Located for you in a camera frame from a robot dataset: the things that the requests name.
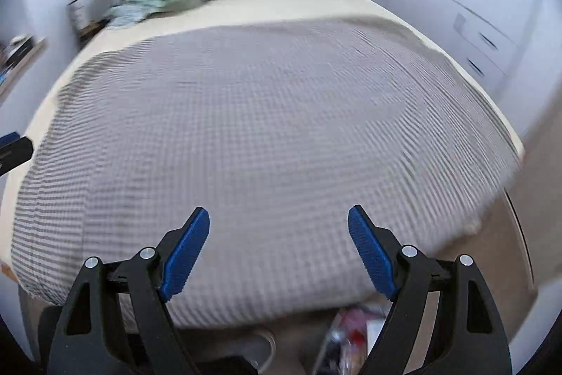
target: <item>blue object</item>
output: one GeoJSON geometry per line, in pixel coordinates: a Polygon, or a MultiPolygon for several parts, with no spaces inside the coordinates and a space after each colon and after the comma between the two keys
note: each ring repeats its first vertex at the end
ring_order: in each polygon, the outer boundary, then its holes
{"type": "Polygon", "coordinates": [[[19,139],[20,135],[16,131],[6,134],[4,137],[0,137],[0,148],[5,147],[12,142],[16,142],[16,140],[19,139]]]}
{"type": "Polygon", "coordinates": [[[209,235],[209,226],[209,213],[202,209],[172,251],[164,265],[164,275],[159,290],[165,301],[169,301],[173,295],[183,290],[187,277],[209,235]]]}
{"type": "Polygon", "coordinates": [[[392,299],[398,292],[392,262],[357,208],[350,209],[347,225],[373,286],[387,299],[392,299]]]}

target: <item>bed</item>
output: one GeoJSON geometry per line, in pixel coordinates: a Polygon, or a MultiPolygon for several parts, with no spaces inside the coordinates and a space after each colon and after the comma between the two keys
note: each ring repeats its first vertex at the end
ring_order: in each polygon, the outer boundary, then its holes
{"type": "MultiPolygon", "coordinates": [[[[41,144],[42,140],[48,134],[51,122],[57,112],[57,97],[61,89],[72,80],[72,77],[78,69],[80,69],[91,58],[99,56],[102,53],[122,50],[125,47],[145,40],[150,40],[154,37],[171,36],[172,34],[186,31],[206,30],[217,26],[243,26],[255,25],[258,23],[267,25],[268,23],[273,24],[279,21],[329,20],[366,16],[376,18],[377,20],[387,20],[393,22],[394,24],[401,25],[411,31],[427,48],[435,50],[446,56],[452,63],[456,72],[458,72],[462,79],[482,97],[485,104],[487,104],[497,119],[501,121],[503,129],[507,132],[516,154],[520,159],[523,157],[523,146],[520,139],[517,137],[515,131],[512,129],[507,119],[505,119],[504,115],[499,111],[494,102],[490,99],[490,97],[488,97],[477,82],[474,81],[474,79],[471,78],[459,64],[448,57],[446,53],[435,43],[431,42],[431,40],[419,31],[413,29],[412,26],[408,25],[402,19],[393,15],[391,12],[386,11],[386,9],[370,0],[214,0],[197,9],[174,15],[160,15],[130,28],[121,30],[104,30],[80,52],[70,66],[61,74],[60,78],[41,103],[25,134],[32,139],[36,147],[41,144]]],[[[34,164],[34,160],[35,158],[29,163],[16,168],[9,174],[4,196],[2,198],[2,207],[0,209],[0,260],[2,260],[2,262],[10,268],[14,267],[12,258],[12,234],[13,221],[18,202],[18,193],[20,192],[26,174],[34,164]]],[[[525,255],[521,248],[523,246],[523,243],[521,243],[521,236],[516,229],[516,225],[510,225],[510,223],[506,224],[504,220],[502,220],[502,223],[497,222],[498,211],[494,213],[494,208],[498,208],[498,206],[501,207],[501,204],[496,203],[492,207],[491,219],[488,218],[484,220],[484,230],[488,231],[486,237],[488,240],[493,238],[493,236],[490,235],[490,230],[499,231],[499,233],[502,234],[503,239],[510,239],[511,237],[511,240],[513,241],[512,243],[516,245],[516,253],[521,255],[518,257],[518,262],[521,265],[521,268],[516,275],[522,277],[524,279],[522,283],[526,285],[525,276],[527,274],[527,265],[525,263],[525,255]],[[487,225],[486,221],[488,220],[494,220],[495,222],[492,226],[490,226],[487,225]]],[[[463,226],[464,232],[457,232],[457,237],[455,237],[454,240],[446,240],[447,243],[440,242],[437,248],[441,251],[447,252],[449,256],[456,255],[456,252],[462,250],[463,248],[463,244],[459,244],[457,238],[462,237],[463,235],[468,235],[471,228],[474,228],[475,226],[476,225],[467,222],[463,226]],[[448,243],[452,242],[456,242],[454,247],[448,245],[448,243]]],[[[474,237],[470,239],[471,241],[468,246],[475,246],[474,239],[474,237]]],[[[493,259],[490,259],[490,265],[497,264],[497,258],[492,258],[493,259]]],[[[504,294],[504,297],[508,297],[510,292],[506,291],[504,286],[505,284],[502,283],[502,294],[504,294]]],[[[54,296],[41,294],[39,290],[32,291],[32,294],[43,298],[46,298],[47,296],[52,302],[57,301],[54,296]]],[[[59,302],[61,299],[64,300],[63,296],[64,295],[58,298],[59,302]]],[[[341,304],[337,304],[333,301],[327,301],[322,304],[322,306],[333,305],[341,304]]],[[[273,314],[260,316],[260,319],[272,318],[289,312],[291,312],[291,310],[281,308],[273,314]]],[[[516,313],[513,312],[511,316],[508,316],[507,320],[511,320],[510,322],[512,323],[510,326],[512,327],[513,332],[522,321],[524,313],[524,310],[518,310],[516,313]]],[[[188,325],[224,326],[247,323],[251,321],[251,315],[244,315],[243,313],[235,318],[230,317],[222,321],[220,318],[217,319],[216,316],[204,322],[198,322],[197,319],[191,319],[188,325]]]]}

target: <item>mattress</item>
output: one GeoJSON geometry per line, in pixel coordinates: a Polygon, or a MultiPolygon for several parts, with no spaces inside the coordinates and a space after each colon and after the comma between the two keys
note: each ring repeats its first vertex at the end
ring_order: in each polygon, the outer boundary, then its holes
{"type": "MultiPolygon", "coordinates": [[[[70,81],[73,73],[82,64],[99,53],[120,50],[150,37],[212,26],[247,25],[280,20],[338,18],[354,15],[372,15],[373,17],[394,20],[412,30],[426,46],[446,55],[441,48],[419,31],[370,0],[215,0],[192,11],[151,18],[126,29],[102,31],[61,74],[39,106],[25,134],[33,141],[35,147],[40,145],[57,109],[56,101],[59,90],[70,81]]],[[[460,75],[486,98],[490,107],[498,114],[507,128],[519,156],[522,157],[523,145],[507,119],[477,82],[459,64],[450,57],[449,59],[460,75]]],[[[21,183],[32,161],[33,159],[9,173],[0,207],[0,260],[10,267],[12,267],[11,243],[16,201],[21,183]]]]}

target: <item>white wall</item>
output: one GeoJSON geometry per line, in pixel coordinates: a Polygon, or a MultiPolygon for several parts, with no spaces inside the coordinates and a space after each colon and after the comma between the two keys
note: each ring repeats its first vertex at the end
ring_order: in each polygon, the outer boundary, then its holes
{"type": "Polygon", "coordinates": [[[7,45],[20,34],[33,34],[24,0],[0,0],[0,42],[7,45]]]}
{"type": "Polygon", "coordinates": [[[520,136],[539,120],[562,83],[562,0],[541,0],[522,59],[497,104],[520,136]]]}

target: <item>bedspread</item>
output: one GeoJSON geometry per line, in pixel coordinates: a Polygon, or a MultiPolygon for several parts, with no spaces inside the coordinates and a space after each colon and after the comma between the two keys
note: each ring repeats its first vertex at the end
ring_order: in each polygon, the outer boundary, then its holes
{"type": "Polygon", "coordinates": [[[61,304],[87,257],[131,257],[202,206],[211,232],[169,304],[177,325],[344,305],[373,291],[351,206],[431,254],[517,168],[482,94],[394,22],[157,37],[96,56],[61,90],[20,188],[13,268],[61,304]]]}

